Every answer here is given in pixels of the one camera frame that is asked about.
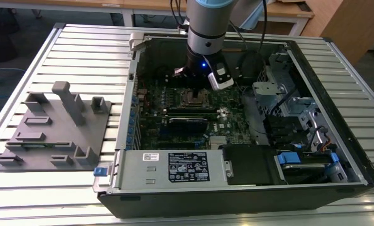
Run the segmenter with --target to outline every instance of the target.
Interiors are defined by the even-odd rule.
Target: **gray base plate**
[[[106,101],[108,112],[111,109],[111,102]],[[94,114],[91,108],[91,101],[84,101],[83,116],[86,123],[83,126],[76,126],[70,114],[67,113],[63,102],[60,100],[50,100],[50,103],[42,104],[44,113],[32,113],[30,110],[26,113],[20,125],[18,126],[14,137],[20,132],[43,132],[46,134],[44,141],[35,141],[38,143],[55,142],[74,142],[86,152],[88,147],[92,148],[96,154],[95,164],[80,164],[74,160],[72,165],[55,166],[50,160],[52,155],[68,155],[74,159],[75,151],[63,151],[56,148],[28,148],[26,151],[15,151],[6,149],[2,156],[18,155],[22,159],[22,165],[6,166],[0,164],[0,170],[15,172],[18,171],[72,171],[72,170],[94,170],[99,162],[99,155],[102,151],[104,133],[108,122],[110,113]],[[27,125],[24,121],[28,117],[50,116],[52,120],[51,125]]]

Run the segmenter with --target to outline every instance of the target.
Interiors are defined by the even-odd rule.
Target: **white sticker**
[[[110,6],[110,7],[119,7],[119,4],[106,4],[106,3],[103,3],[102,5],[103,6]]]
[[[159,153],[144,153],[143,160],[144,161],[159,161]]]
[[[305,14],[298,14],[298,17],[307,17],[307,18],[311,18],[313,16],[311,16],[311,15],[305,15]]]

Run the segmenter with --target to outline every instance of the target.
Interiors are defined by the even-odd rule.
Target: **slotted metal surface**
[[[55,29],[0,114],[0,154],[27,111],[27,92],[47,92],[55,81],[71,82],[82,99],[103,96],[114,103],[100,161],[112,161],[128,74],[128,38],[135,31],[175,30],[67,24]],[[291,40],[270,35],[267,39]],[[374,163],[374,93],[333,43],[294,38]],[[341,200],[314,211],[293,211],[190,218],[116,219],[92,190],[92,172],[0,173],[0,225],[374,225],[374,194]],[[108,184],[108,178],[100,179]]]

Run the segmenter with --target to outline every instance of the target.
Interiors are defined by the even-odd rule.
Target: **circuit board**
[[[253,143],[238,88],[193,90],[158,82],[140,88],[142,150],[211,149],[214,136],[231,144]]]

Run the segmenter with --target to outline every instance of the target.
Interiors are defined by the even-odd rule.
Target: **power supply label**
[[[168,180],[172,183],[211,181],[206,152],[168,153]]]

